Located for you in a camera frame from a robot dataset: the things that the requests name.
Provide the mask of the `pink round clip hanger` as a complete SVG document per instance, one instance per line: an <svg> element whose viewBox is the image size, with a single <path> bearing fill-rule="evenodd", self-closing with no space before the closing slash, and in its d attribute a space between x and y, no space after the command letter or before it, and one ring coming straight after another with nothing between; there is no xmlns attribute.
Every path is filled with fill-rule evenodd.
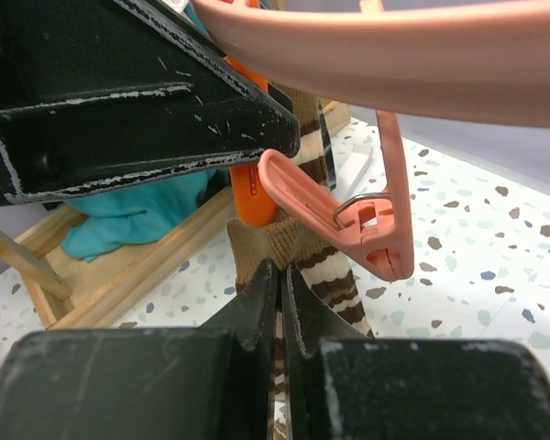
<svg viewBox="0 0 550 440"><path fill-rule="evenodd" d="M412 116L550 128L550 1L355 13L198 1L227 55L277 83Z"/></svg>

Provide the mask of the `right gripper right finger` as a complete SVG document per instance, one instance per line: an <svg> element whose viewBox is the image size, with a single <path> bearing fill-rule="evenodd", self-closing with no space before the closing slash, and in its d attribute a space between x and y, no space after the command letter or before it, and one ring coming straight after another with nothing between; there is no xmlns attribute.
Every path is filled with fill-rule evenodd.
<svg viewBox="0 0 550 440"><path fill-rule="evenodd" d="M504 339L374 339L281 275L290 439L550 439L550 381Z"/></svg>

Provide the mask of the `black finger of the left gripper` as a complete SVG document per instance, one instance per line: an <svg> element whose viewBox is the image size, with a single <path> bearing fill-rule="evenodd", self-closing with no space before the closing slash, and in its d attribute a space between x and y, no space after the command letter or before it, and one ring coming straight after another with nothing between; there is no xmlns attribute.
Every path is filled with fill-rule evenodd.
<svg viewBox="0 0 550 440"><path fill-rule="evenodd" d="M290 99L161 1L0 1L0 205L287 157Z"/></svg>

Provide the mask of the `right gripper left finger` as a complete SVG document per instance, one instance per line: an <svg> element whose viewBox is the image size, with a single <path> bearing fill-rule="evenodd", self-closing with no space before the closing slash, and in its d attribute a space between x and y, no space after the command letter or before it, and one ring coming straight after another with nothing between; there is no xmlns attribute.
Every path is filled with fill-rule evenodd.
<svg viewBox="0 0 550 440"><path fill-rule="evenodd" d="M267 439L279 272L192 327L52 330L0 368L0 439Z"/></svg>

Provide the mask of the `brown striped sock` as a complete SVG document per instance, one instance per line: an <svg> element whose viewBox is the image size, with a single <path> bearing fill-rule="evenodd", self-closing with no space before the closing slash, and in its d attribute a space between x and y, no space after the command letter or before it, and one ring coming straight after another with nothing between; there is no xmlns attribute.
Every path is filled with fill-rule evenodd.
<svg viewBox="0 0 550 440"><path fill-rule="evenodd" d="M264 260L279 270L293 265L302 281L344 322L372 339L364 305L347 257L299 220L277 212L266 226L254 228L239 219L226 225L236 266L236 291L241 293Z"/></svg>
<svg viewBox="0 0 550 440"><path fill-rule="evenodd" d="M315 182L329 189L319 98L283 84L275 83L275 86L291 99L292 111L300 123L301 145L291 160Z"/></svg>

